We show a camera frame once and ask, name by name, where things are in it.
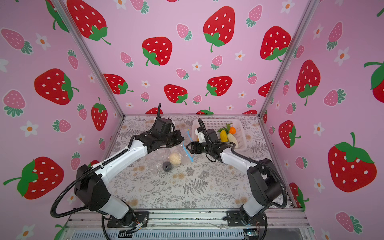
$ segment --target strawberry wallpaper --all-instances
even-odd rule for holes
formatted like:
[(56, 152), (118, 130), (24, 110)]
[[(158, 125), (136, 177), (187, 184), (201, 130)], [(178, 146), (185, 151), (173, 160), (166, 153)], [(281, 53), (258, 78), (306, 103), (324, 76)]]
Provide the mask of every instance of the strawberry wallpaper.
[[(50, 1), (6, 1), (0, 23), (2, 239), (57, 240), (53, 201), (102, 160), (119, 119)], [(71, 191), (58, 212), (79, 206)]]
[(317, 239), (379, 239), (384, 4), (323, 0), (264, 115)]
[(260, 111), (307, 2), (66, 5), (126, 114), (241, 114)]

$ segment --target red strawberry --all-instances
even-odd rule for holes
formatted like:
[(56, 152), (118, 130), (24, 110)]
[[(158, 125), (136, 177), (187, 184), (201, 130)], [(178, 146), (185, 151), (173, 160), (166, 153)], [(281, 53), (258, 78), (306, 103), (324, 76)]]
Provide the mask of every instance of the red strawberry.
[(168, 100), (172, 103), (185, 102), (185, 104), (187, 105), (187, 102), (185, 100), (188, 98), (188, 92), (185, 88), (168, 84), (164, 86), (164, 93), (166, 94)]
[(99, 139), (99, 145), (100, 145), (100, 149), (104, 151), (105, 150), (105, 141), (103, 138)]
[(296, 48), (295, 52), (293, 53), (294, 58), (299, 58), (304, 53), (304, 46), (300, 45), (298, 48)]
[(72, 49), (70, 49), (68, 50), (68, 55), (68, 61), (70, 62), (72, 68), (76, 70), (79, 66), (79, 61), (76, 58), (76, 54), (74, 53), (74, 51), (72, 51)]
[(143, 102), (149, 101), (149, 94), (147, 92), (143, 92), (140, 96)]
[(94, 41), (107, 36), (107, 23), (96, 9), (82, 0), (68, 0), (67, 7), (81, 35)]
[(378, 67), (371, 76), (371, 90), (373, 96), (380, 102), (384, 103), (384, 62), (369, 62), (365, 63), (364, 67), (369, 65), (380, 65), (380, 67)]
[(335, 215), (337, 222), (345, 228), (345, 230), (349, 232), (355, 231), (357, 234), (362, 233), (362, 226), (360, 225), (360, 221), (356, 219), (354, 216), (349, 216), (346, 212), (339, 212)]
[(217, 10), (208, 18), (203, 26), (205, 40), (213, 45), (220, 47), (228, 43), (235, 32), (235, 11), (229, 6)]
[(79, 117), (81, 117), (82, 120), (87, 119), (87, 109), (84, 108), (84, 105), (82, 104), (77, 105), (77, 111), (79, 111)]
[(121, 52), (120, 58), (121, 58), (121, 61), (124, 62), (126, 66), (128, 66), (130, 68), (133, 67), (133, 61), (132, 61), (131, 56), (129, 56), (125, 52)]
[(368, 153), (353, 145), (341, 142), (328, 152), (328, 165), (335, 186), (344, 192), (356, 191), (370, 184), (376, 177), (376, 166)]
[(307, 159), (305, 159), (305, 157), (296, 158), (295, 163), (296, 163), (296, 166), (298, 166), (300, 169), (307, 168), (308, 166), (308, 162), (307, 162)]
[(275, 133), (275, 127), (274, 126), (271, 126), (269, 128), (269, 134), (273, 135)]
[(246, 111), (245, 113), (242, 113), (242, 114), (257, 114), (257, 111), (256, 110), (249, 110), (249, 111)]
[(285, 110), (287, 114), (292, 114), (296, 110), (296, 103), (290, 103)]
[(262, 11), (263, 11), (263, 6), (260, 4), (249, 11), (247, 22), (246, 22), (249, 28), (256, 25), (256, 22), (262, 17)]
[(291, 42), (291, 35), (279, 26), (271, 27), (264, 35), (260, 56), (265, 60), (273, 60), (283, 55)]
[(214, 77), (207, 82), (207, 94), (210, 93), (213, 96), (221, 96), (226, 93), (229, 87), (232, 85), (232, 78), (228, 76)]
[(296, 92), (301, 98), (306, 98), (304, 106), (307, 106), (308, 96), (314, 94), (320, 84), (320, 71), (312, 60), (306, 60), (301, 66), (296, 82)]
[(6, 105), (4, 111), (13, 118), (24, 113), (22, 109), (25, 108), (25, 100), (17, 90), (9, 91), (3, 97), (3, 103)]
[(71, 129), (71, 124), (65, 120), (65, 119), (62, 119), (62, 120), (56, 120), (55, 122), (53, 122), (53, 130), (55, 130), (56, 132), (66, 132), (68, 130)]
[(140, 11), (141, 14), (147, 14), (149, 12), (149, 6), (146, 1), (143, 0), (131, 0), (131, 4), (136, 11)]
[(289, 187), (291, 189), (291, 192), (293, 194), (293, 198), (295, 199), (297, 207), (303, 208), (303, 211), (305, 211), (305, 203), (304, 202), (308, 202), (310, 199), (307, 198), (306, 200), (304, 200), (303, 193), (301, 192), (300, 188), (296, 185), (296, 183), (291, 182), (289, 184)]
[(99, 163), (99, 161), (93, 160), (90, 164), (88, 164), (88, 167), (91, 167), (92, 165), (95, 165), (97, 163)]
[(334, 47), (336, 47), (337, 41), (341, 38), (342, 34), (343, 34), (343, 23), (338, 22), (333, 27), (332, 31), (329, 33), (328, 42), (327, 42), (328, 51), (331, 51)]
[(196, 114), (213, 114), (213, 112), (211, 112), (211, 107), (209, 107), (208, 110), (206, 110), (206, 109), (200, 110)]
[(268, 113), (265, 111), (265, 114), (263, 116), (264, 124), (266, 124), (267, 119), (268, 119)]
[(35, 90), (43, 98), (59, 105), (68, 104), (73, 97), (71, 80), (62, 70), (53, 68), (35, 79)]
[(133, 92), (132, 90), (128, 90), (128, 84), (124, 80), (124, 78), (115, 75), (115, 74), (104, 74), (105, 79), (107, 80), (109, 87), (111, 88), (114, 94), (124, 94), (127, 91)]
[(251, 108), (256, 105), (257, 99), (252, 99), (251, 101), (248, 102), (247, 108)]
[(51, 14), (51, 16), (55, 19), (53, 21), (53, 25), (52, 25), (52, 28), (53, 30), (56, 30), (55, 28), (55, 24), (56, 24), (56, 21), (57, 21), (57, 24), (59, 25), (59, 27), (61, 29), (63, 29), (64, 31), (66, 32), (69, 32), (68, 31), (68, 28), (67, 26), (65, 26), (63, 20), (61, 19), (59, 13), (57, 13), (57, 10), (55, 9), (55, 7), (53, 6), (52, 4), (52, 1), (51, 0), (46, 0), (45, 1), (46, 5), (47, 5), (47, 9), (48, 9), (48, 12)]
[(335, 90), (333, 89), (330, 91), (324, 98), (324, 104), (334, 107), (336, 104), (342, 103), (342, 101), (345, 100), (345, 96), (347, 94), (344, 92), (343, 89)]
[(251, 85), (254, 85), (257, 81), (256, 73), (250, 73), (248, 74), (248, 80), (247, 82)]
[(145, 114), (157, 114), (157, 108), (151, 108)]
[(176, 26), (177, 33), (179, 37), (184, 38), (184, 40), (189, 41), (192, 39), (192, 32), (189, 30), (187, 25), (178, 24)]
[(64, 178), (63, 169), (52, 159), (38, 157), (22, 170), (22, 176), (7, 180), (3, 185), (20, 179), (17, 191), (26, 199), (36, 199), (56, 188)]
[(213, 70), (216, 70), (219, 68), (219, 66), (223, 63), (223, 56), (221, 55), (218, 55), (216, 57), (214, 57), (214, 59), (212, 59), (212, 64), (211, 64), (211, 68)]
[(184, 69), (178, 68), (178, 69), (176, 69), (176, 73), (177, 73), (179, 78), (182, 78), (184, 80), (189, 78), (187, 71), (185, 71)]
[(71, 159), (71, 168), (72, 170), (76, 170), (79, 165), (80, 165), (80, 153), (78, 152), (75, 152), (73, 155), (72, 155), (72, 159)]
[(271, 88), (271, 85), (272, 85), (272, 82), (273, 81), (270, 81), (264, 85), (262, 85), (260, 88), (259, 88), (259, 95), (263, 96), (263, 97), (266, 97), (266, 95), (268, 94), (269, 92), (269, 89)]
[(289, 90), (289, 81), (288, 80), (285, 80), (284, 82), (284, 87), (283, 87), (283, 95), (287, 95), (288, 93), (288, 90)]
[(201, 96), (200, 95), (196, 95), (193, 98), (193, 104), (198, 105), (200, 102), (201, 102)]
[(96, 129), (101, 131), (107, 122), (108, 112), (105, 106), (101, 104), (100, 98), (99, 102), (95, 103), (91, 109), (91, 117)]
[(291, 120), (287, 120), (280, 124), (279, 136), (287, 148), (290, 148), (295, 144), (295, 138), (301, 138), (301, 136), (296, 137), (296, 127)]
[(154, 65), (165, 65), (169, 62), (172, 53), (172, 42), (164, 37), (148, 38), (145, 39), (143, 44), (143, 54), (148, 58), (145, 63), (148, 66), (148, 61)]
[(28, 41), (24, 41), (24, 38), (20, 33), (7, 28), (2, 28), (1, 34), (12, 48), (20, 50), (22, 53), (28, 55), (33, 52), (30, 43)]

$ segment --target table surface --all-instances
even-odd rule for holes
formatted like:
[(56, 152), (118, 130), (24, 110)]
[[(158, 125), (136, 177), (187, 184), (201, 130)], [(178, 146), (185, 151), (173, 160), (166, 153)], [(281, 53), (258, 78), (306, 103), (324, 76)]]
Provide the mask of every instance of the table surface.
[[(200, 118), (239, 119), (247, 139), (247, 149), (240, 153), (255, 160), (271, 159), (256, 116), (197, 116), (165, 115), (176, 129), (192, 129), (192, 122)], [(154, 116), (126, 116), (111, 155), (126, 145), (133, 134), (151, 128)], [(153, 153), (135, 161), (107, 185), (109, 192), (127, 202), (132, 208), (239, 208), (251, 196), (248, 177), (236, 168), (210, 162), (205, 154), (194, 156), (166, 173), (157, 170)], [(282, 203), (281, 196), (275, 202)]]

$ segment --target plastic basket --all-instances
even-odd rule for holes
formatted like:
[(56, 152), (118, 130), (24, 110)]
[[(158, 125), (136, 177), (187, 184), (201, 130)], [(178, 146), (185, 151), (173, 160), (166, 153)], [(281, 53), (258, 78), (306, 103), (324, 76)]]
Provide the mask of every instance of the plastic basket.
[[(242, 150), (245, 150), (247, 148), (247, 140), (245, 138), (245, 132), (243, 129), (243, 125), (241, 124), (241, 122), (239, 120), (237, 120), (237, 119), (214, 119), (214, 118), (206, 118), (206, 119), (202, 118), (202, 120), (204, 122), (205, 128), (206, 129), (213, 128), (215, 130), (215, 132), (217, 133), (217, 136), (219, 139), (220, 139), (220, 133), (217, 132), (217, 130), (227, 126), (227, 123), (232, 123), (231, 127), (234, 127), (236, 129), (236, 133), (234, 134), (234, 136), (237, 140), (237, 143), (239, 144), (239, 146), (236, 146), (235, 149), (238, 151), (242, 151)], [(195, 119), (192, 123), (192, 132), (191, 132), (192, 139), (194, 141), (198, 141), (197, 135), (195, 134), (195, 129), (197, 129), (198, 127), (200, 127), (199, 122), (197, 119)]]

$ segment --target white flower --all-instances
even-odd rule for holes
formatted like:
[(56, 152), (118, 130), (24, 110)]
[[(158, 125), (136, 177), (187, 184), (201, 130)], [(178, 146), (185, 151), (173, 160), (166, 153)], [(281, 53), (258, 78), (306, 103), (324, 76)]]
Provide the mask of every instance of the white flower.
[(284, 166), (288, 169), (290, 167), (289, 163), (288, 163), (288, 160), (285, 160), (284, 161)]
[(288, 0), (286, 2), (281, 3), (283, 5), (283, 8), (281, 9), (280, 13), (286, 12), (289, 13), (291, 7), (295, 5), (295, 3), (292, 2), (292, 0)]
[(5, 59), (0, 59), (0, 71), (7, 72), (7, 69), (5, 68), (5, 65), (8, 64), (8, 61)]
[(148, 86), (150, 86), (148, 81), (141, 81), (141, 85), (144, 86), (145, 88), (148, 88)]
[(246, 93), (244, 93), (244, 91), (242, 91), (241, 93), (239, 93), (239, 98), (244, 98), (245, 95), (246, 95)]
[(194, 71), (195, 70), (200, 71), (201, 65), (198, 62), (196, 62), (195, 64), (192, 64), (192, 67)]
[(67, 201), (69, 201), (71, 205), (73, 201), (76, 201), (76, 199), (77, 199), (76, 195), (73, 192), (71, 192), (71, 195), (67, 198)]
[(316, 178), (314, 178), (313, 180), (314, 180), (313, 187), (317, 188), (319, 190), (319, 192), (321, 192), (322, 189), (325, 189), (324, 185), (321, 183), (321, 179), (316, 180)]
[(79, 145), (84, 143), (84, 139), (85, 139), (85, 136), (81, 135), (81, 133), (79, 134), (79, 137), (76, 138)]
[(28, 137), (29, 135), (37, 135), (36, 129), (39, 127), (39, 125), (35, 124), (33, 125), (31, 121), (27, 121), (26, 126), (21, 126), (20, 129), (25, 131), (25, 137)]
[(319, 137), (321, 136), (321, 132), (324, 132), (324, 128), (321, 127), (321, 122), (319, 124), (314, 124), (313, 125), (314, 127), (314, 131), (313, 131), (313, 134), (316, 134), (319, 135)]
[(329, 232), (326, 232), (324, 231), (323, 229), (321, 229), (321, 232), (323, 233), (321, 235), (321, 238), (324, 239), (324, 240), (332, 240), (330, 237), (329, 237)]
[(35, 225), (33, 224), (32, 226), (28, 227), (28, 226), (24, 226), (23, 227), (23, 231), (22, 233), (20, 233), (19, 235), (17, 235), (16, 239), (20, 239), (20, 240), (26, 240), (28, 237), (31, 237), (33, 236), (33, 229), (35, 228)]
[(116, 7), (117, 9), (124, 9), (126, 10), (125, 8), (125, 3), (127, 2), (127, 0), (113, 0), (115, 3), (116, 3)]
[(88, 75), (88, 77), (89, 77), (89, 81), (90, 81), (91, 83), (95, 83), (95, 76), (93, 75), (93, 73), (91, 73), (90, 75)]
[(319, 26), (317, 26), (317, 28), (315, 30), (313, 30), (313, 39), (320, 37), (320, 33), (323, 30), (323, 28), (324, 27), (321, 26), (320, 23), (319, 23)]
[(47, 50), (47, 48), (51, 47), (51, 45), (47, 42), (47, 37), (46, 36), (40, 36), (40, 34), (36, 33), (37, 39), (36, 43), (41, 45), (41, 47), (44, 50)]
[(341, 66), (343, 64), (343, 61), (344, 60), (347, 60), (349, 59), (349, 54), (347, 54), (349, 51), (349, 47), (347, 47), (346, 49), (343, 50), (339, 50), (337, 52), (338, 56), (335, 58), (335, 62), (339, 62), (339, 66)]
[(235, 53), (235, 56), (236, 56), (235, 60), (240, 60), (240, 61), (242, 61), (242, 60), (243, 60), (243, 57), (245, 56), (245, 54), (243, 53), (243, 50), (241, 50), (240, 52)]
[(339, 7), (342, 5), (344, 0), (336, 0), (335, 4), (339, 4)]

